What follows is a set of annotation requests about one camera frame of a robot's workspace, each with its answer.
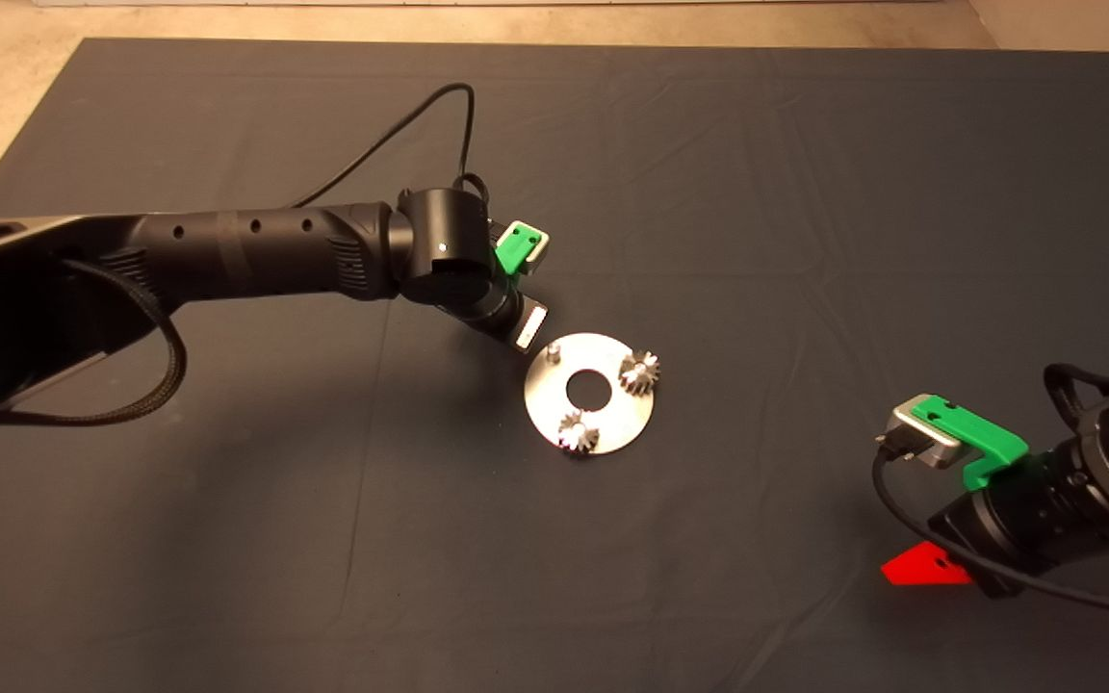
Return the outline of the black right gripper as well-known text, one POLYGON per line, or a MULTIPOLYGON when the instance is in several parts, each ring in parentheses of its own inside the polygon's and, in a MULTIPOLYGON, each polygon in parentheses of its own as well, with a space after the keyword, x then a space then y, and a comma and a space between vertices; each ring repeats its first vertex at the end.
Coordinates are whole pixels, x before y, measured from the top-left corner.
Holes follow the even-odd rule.
MULTIPOLYGON (((977 556, 1042 575, 1065 563, 1109 556, 1109 500, 1074 445, 1036 453, 994 475, 929 518, 942 538, 977 556)), ((969 585, 968 570, 930 541, 881 565, 893 585, 969 585)))

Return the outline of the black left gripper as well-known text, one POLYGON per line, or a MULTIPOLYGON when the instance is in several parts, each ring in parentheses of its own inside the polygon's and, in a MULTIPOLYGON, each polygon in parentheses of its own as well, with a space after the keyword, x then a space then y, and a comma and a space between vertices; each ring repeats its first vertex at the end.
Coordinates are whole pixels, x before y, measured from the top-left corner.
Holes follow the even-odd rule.
POLYGON ((549 315, 545 303, 525 294, 515 282, 505 281, 461 310, 461 322, 515 351, 530 351, 549 315))

